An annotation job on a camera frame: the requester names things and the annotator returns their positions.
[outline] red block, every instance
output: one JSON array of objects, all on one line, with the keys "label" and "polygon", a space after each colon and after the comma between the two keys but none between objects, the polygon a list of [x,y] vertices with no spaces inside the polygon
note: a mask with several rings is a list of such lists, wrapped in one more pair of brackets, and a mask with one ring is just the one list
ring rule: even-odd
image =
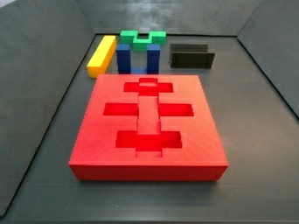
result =
[{"label": "red block", "polygon": [[100,75],[69,167],[80,180],[217,180],[228,160],[198,77]]}]

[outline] gray wall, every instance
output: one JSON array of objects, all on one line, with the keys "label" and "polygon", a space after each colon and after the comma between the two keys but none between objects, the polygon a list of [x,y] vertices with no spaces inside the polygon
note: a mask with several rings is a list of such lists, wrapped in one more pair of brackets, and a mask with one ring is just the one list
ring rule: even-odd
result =
[{"label": "gray wall", "polygon": [[299,116],[299,1],[261,3],[237,39]]},{"label": "gray wall", "polygon": [[0,9],[0,216],[93,37],[73,0]]},{"label": "gray wall", "polygon": [[96,33],[162,30],[237,36],[263,0],[77,0]]}]

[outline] yellow block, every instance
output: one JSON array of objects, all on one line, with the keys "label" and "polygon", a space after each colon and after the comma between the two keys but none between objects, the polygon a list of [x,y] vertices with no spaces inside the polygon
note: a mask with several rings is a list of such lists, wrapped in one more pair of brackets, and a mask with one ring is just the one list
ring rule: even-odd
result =
[{"label": "yellow block", "polygon": [[116,36],[104,36],[86,65],[89,78],[97,78],[98,74],[104,74],[106,72],[108,64],[113,57],[116,48]]}]

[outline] green block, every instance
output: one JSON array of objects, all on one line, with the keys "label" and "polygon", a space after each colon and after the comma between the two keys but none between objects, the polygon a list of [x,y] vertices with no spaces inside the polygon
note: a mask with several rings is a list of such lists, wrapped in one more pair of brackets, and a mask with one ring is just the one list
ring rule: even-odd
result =
[{"label": "green block", "polygon": [[134,37],[134,40],[133,40],[133,50],[138,51],[138,52],[145,52],[148,44],[152,44],[150,37],[148,37],[148,38],[137,38],[137,37]]},{"label": "green block", "polygon": [[137,31],[121,31],[120,44],[133,44],[133,50],[144,52],[148,44],[165,44],[165,31],[149,31],[148,38],[137,38]]},{"label": "green block", "polygon": [[133,44],[133,39],[137,36],[137,31],[120,32],[120,44]]},{"label": "green block", "polygon": [[152,37],[152,44],[165,44],[165,31],[149,31],[149,36]]}]

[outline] block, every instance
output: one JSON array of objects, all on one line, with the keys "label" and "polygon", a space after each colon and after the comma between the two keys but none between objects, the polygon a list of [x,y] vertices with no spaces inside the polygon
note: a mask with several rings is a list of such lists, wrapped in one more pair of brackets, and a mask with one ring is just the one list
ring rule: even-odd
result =
[{"label": "block", "polygon": [[165,44],[165,31],[149,31],[149,37],[152,38],[153,44]]},{"label": "block", "polygon": [[160,45],[146,45],[146,68],[130,67],[129,44],[117,44],[116,63],[118,74],[158,74]]},{"label": "block", "polygon": [[146,73],[158,74],[160,62],[160,45],[150,44],[146,46]]},{"label": "block", "polygon": [[142,67],[132,67],[130,74],[146,74],[146,70]]},{"label": "block", "polygon": [[208,45],[170,44],[170,68],[210,68],[213,57]]},{"label": "block", "polygon": [[144,52],[149,44],[165,44],[165,31],[149,31],[148,38],[138,38],[137,31],[121,31],[120,43],[133,44],[133,50]]},{"label": "block", "polygon": [[89,78],[97,78],[100,74],[106,72],[116,47],[116,36],[104,36],[86,65]]},{"label": "block", "polygon": [[197,76],[97,77],[69,157],[78,180],[213,181],[228,165]]},{"label": "block", "polygon": [[116,45],[117,73],[130,74],[130,50],[128,44]]}]

